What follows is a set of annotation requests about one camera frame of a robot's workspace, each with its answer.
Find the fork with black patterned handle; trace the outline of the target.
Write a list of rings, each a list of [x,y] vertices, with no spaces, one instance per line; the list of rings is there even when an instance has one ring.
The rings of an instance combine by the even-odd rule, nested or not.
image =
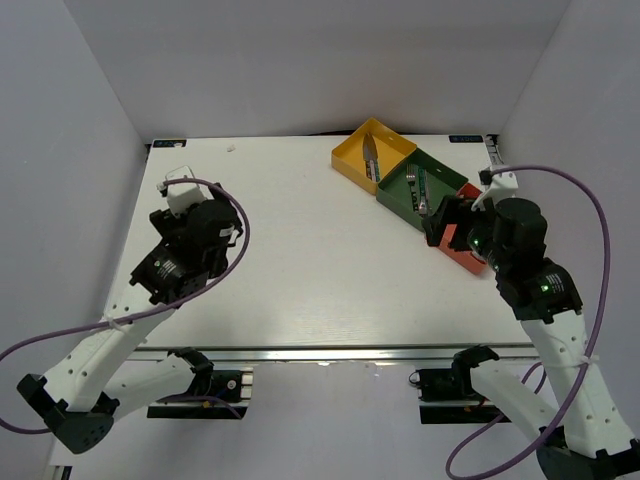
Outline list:
[[[416,213],[420,212],[420,193],[418,184],[418,168],[409,163],[406,167],[406,181],[409,186],[412,208]]]

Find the knife with green handle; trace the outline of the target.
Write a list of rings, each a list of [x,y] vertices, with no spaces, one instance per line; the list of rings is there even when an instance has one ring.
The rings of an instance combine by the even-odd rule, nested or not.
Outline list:
[[[377,166],[377,176],[378,176],[378,182],[379,182],[379,181],[380,181],[380,179],[381,179],[381,176],[380,176],[380,169],[379,169],[379,157],[378,157],[378,151],[377,151],[376,166]]]

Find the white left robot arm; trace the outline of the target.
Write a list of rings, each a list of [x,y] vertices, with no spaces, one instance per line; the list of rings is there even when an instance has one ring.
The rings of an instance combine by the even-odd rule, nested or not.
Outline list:
[[[213,399],[214,364],[193,347],[174,348],[131,377],[115,374],[156,327],[237,266],[227,252],[249,237],[248,218],[237,201],[214,196],[172,201],[149,221],[160,240],[111,310],[59,363],[17,385],[44,432],[73,454],[88,452],[117,421],[155,402]]]

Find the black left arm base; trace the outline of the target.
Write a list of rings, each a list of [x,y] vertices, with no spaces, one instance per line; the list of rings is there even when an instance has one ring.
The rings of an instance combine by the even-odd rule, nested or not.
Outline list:
[[[251,398],[252,373],[219,369],[200,351],[172,349],[167,354],[185,360],[194,377],[183,393],[173,394],[147,408],[149,419],[242,420]]]

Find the knife with black patterned handle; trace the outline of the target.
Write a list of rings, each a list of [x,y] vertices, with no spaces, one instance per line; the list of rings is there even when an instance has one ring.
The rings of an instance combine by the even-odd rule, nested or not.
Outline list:
[[[375,160],[368,160],[367,161],[367,172],[368,172],[368,176],[370,178],[370,180],[374,183],[378,182],[378,176],[377,176],[377,166],[376,166],[376,161]]]

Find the knife with pink handle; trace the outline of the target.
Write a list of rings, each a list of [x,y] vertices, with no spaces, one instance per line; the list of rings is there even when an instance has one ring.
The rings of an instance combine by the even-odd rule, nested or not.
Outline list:
[[[363,137],[363,157],[365,161],[377,160],[375,140],[370,133],[366,133]]]

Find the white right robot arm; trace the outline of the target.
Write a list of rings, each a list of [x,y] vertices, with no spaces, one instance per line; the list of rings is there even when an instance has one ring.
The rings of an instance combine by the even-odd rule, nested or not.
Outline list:
[[[486,346],[459,352],[451,384],[461,397],[493,403],[530,444],[487,472],[489,479],[535,455],[548,479],[617,479],[639,470],[639,440],[625,423],[592,357],[582,300],[566,269],[545,255],[547,221],[532,201],[486,201],[447,195],[422,221],[429,245],[455,228],[450,247],[478,255],[538,352],[555,395],[551,406],[503,367]]]

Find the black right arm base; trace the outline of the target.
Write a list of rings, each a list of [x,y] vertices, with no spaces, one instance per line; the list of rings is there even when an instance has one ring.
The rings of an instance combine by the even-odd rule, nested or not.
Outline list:
[[[501,412],[477,393],[464,393],[450,369],[419,369],[408,377],[419,398],[422,425],[509,423]]]

